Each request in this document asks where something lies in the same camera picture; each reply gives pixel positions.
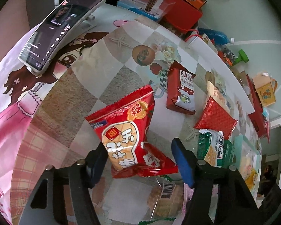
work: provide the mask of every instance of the red snack bag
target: red snack bag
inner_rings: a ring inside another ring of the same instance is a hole
[[[167,77],[167,108],[179,113],[196,113],[193,78],[180,63],[174,61]]]
[[[237,120],[233,119],[212,97],[209,97],[201,118],[196,123],[196,129],[212,129],[222,131],[224,139],[230,138]]]
[[[86,117],[108,151],[114,178],[178,172],[170,158],[147,143],[153,110],[153,89],[147,85]]]

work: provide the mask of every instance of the phone screen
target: phone screen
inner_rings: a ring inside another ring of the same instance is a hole
[[[102,0],[66,0],[37,28],[20,54],[20,58],[41,70],[65,34],[91,8]]]

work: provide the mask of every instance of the blue water bottle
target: blue water bottle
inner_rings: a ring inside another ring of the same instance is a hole
[[[234,38],[228,38],[227,35],[225,35],[221,31],[214,31],[210,29],[205,28],[198,28],[199,34],[206,34],[210,40],[214,39],[215,44],[218,45],[225,45],[227,43],[234,44]]]

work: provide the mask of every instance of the pink dress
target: pink dress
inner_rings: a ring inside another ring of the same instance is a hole
[[[13,167],[24,134],[36,113],[41,98],[36,94],[45,83],[39,83],[23,98],[0,113],[0,212],[12,224],[10,214],[10,184]]]

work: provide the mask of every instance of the screw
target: screw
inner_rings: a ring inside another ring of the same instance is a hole
[[[81,165],[84,165],[85,164],[85,160],[84,159],[79,159],[77,161],[77,165],[81,166]]]
[[[206,161],[204,160],[198,160],[197,163],[201,166],[204,166],[206,164]]]
[[[48,170],[51,170],[53,168],[53,165],[49,164],[45,167],[45,169],[48,171]]]
[[[230,169],[231,171],[236,171],[236,166],[230,165],[230,166],[229,166],[229,169]]]

